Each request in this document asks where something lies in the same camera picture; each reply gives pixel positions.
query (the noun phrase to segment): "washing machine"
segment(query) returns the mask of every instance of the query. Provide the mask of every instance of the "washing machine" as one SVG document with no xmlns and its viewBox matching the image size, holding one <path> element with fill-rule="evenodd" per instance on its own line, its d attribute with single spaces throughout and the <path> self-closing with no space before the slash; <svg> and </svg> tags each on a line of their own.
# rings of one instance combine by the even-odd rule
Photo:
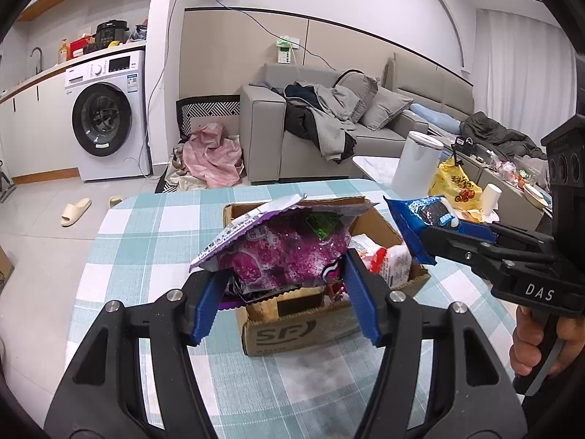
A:
<svg viewBox="0 0 585 439">
<path fill-rule="evenodd" d="M 81 180 L 150 173 L 144 49 L 117 52 L 68 68 L 65 98 Z"/>
</svg>

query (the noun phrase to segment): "pink blanket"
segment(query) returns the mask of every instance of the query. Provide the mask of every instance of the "pink blanket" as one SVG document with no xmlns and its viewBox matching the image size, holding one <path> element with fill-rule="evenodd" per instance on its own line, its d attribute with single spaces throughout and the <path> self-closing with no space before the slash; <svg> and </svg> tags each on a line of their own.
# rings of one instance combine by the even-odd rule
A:
<svg viewBox="0 0 585 439">
<path fill-rule="evenodd" d="M 217 122 L 196 127 L 183 147 L 183 163 L 195 178 L 210 188 L 232 187 L 239 180 L 244 163 L 242 149 L 222 137 L 223 125 Z"/>
</svg>

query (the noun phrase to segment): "throw pillow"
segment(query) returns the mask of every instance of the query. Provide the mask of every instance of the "throw pillow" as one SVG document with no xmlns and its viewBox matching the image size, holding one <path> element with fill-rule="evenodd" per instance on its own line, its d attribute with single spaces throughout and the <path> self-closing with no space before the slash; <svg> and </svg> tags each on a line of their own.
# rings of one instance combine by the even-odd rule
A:
<svg viewBox="0 0 585 439">
<path fill-rule="evenodd" d="M 412 101 L 413 98 L 379 87 L 374 101 L 361 118 L 360 123 L 370 130 L 380 130 L 406 109 Z"/>
<path fill-rule="evenodd" d="M 349 118 L 353 123 L 357 123 L 374 100 L 374 96 L 378 92 L 378 82 L 362 72 L 349 70 L 341 74 L 335 85 L 347 87 L 359 97 L 360 100 Z"/>
</svg>

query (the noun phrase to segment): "tile floor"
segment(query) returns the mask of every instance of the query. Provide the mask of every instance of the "tile floor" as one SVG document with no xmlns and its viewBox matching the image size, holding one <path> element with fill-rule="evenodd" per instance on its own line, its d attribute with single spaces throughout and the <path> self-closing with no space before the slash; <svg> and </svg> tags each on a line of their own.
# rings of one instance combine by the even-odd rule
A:
<svg viewBox="0 0 585 439">
<path fill-rule="evenodd" d="M 0 337 L 8 386 L 41 426 L 59 385 L 81 272 L 110 196 L 154 192 L 145 178 L 83 183 L 80 179 L 19 185 L 0 204 L 0 244 L 14 272 L 0 294 Z M 60 217 L 67 203 L 91 198 L 73 226 Z"/>
</svg>

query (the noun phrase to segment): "red box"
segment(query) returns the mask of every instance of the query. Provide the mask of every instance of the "red box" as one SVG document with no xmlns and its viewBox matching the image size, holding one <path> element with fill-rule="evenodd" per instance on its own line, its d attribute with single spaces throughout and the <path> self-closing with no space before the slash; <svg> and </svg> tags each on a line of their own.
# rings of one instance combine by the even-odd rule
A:
<svg viewBox="0 0 585 439">
<path fill-rule="evenodd" d="M 69 59 L 73 59 L 73 52 L 77 51 L 77 49 L 84 48 L 91 42 L 91 36 L 86 36 L 85 38 L 80 38 L 77 41 L 73 41 L 69 45 Z"/>
</svg>

